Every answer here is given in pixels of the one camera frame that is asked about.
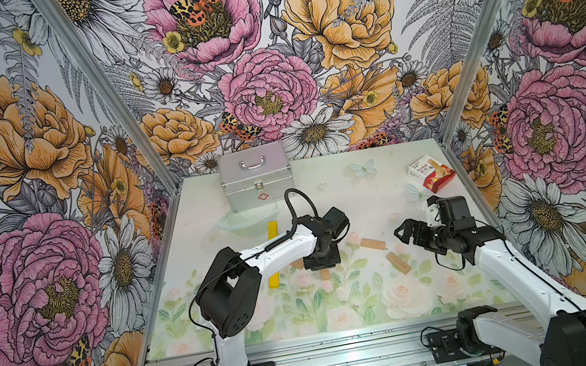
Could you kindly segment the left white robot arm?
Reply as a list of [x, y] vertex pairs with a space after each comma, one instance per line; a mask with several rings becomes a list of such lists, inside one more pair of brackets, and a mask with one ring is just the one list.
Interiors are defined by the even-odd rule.
[[323, 217], [301, 216], [288, 232], [260, 246], [242, 252], [227, 247], [215, 256], [194, 298], [214, 334], [214, 366], [251, 366], [244, 331], [263, 283], [299, 259], [308, 270], [335, 267], [341, 260], [338, 243], [349, 225], [333, 208]]

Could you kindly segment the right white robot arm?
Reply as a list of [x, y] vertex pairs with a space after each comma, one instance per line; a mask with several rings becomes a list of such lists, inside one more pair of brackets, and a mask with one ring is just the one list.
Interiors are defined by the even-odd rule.
[[461, 352], [496, 350], [532, 366], [586, 366], [586, 298], [523, 257], [498, 230], [464, 212], [433, 227], [407, 219], [394, 235], [436, 255], [459, 254], [504, 286], [539, 323], [533, 328], [489, 305], [466, 309], [456, 319]]

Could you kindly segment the yellow short block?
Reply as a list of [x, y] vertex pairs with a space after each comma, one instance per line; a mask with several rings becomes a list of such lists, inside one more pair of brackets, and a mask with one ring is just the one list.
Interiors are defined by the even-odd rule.
[[278, 272], [275, 272], [272, 276], [268, 278], [268, 280], [270, 289], [277, 289], [281, 287], [281, 275]]

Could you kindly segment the yellow long block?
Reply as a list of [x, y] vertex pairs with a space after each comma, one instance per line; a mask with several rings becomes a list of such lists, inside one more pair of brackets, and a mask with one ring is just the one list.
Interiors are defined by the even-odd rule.
[[267, 224], [267, 232], [268, 232], [268, 236], [267, 238], [269, 240], [274, 239], [276, 237], [278, 237], [278, 232], [279, 232], [279, 228], [278, 228], [278, 222], [276, 221], [271, 221]]

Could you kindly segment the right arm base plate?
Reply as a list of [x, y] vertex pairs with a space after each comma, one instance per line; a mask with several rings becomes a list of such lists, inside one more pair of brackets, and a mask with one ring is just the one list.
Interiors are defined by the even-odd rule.
[[464, 342], [458, 337], [458, 332], [449, 331], [432, 331], [425, 333], [423, 342], [436, 364], [461, 361], [472, 358], [479, 358], [502, 353], [499, 348], [478, 345], [466, 347]]

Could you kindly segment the wooden block diagonal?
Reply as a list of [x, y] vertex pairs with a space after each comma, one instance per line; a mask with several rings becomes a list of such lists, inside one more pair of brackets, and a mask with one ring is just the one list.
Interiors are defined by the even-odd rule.
[[321, 269], [321, 278], [322, 280], [330, 280], [331, 279], [331, 273], [330, 270], [328, 268], [326, 269]]

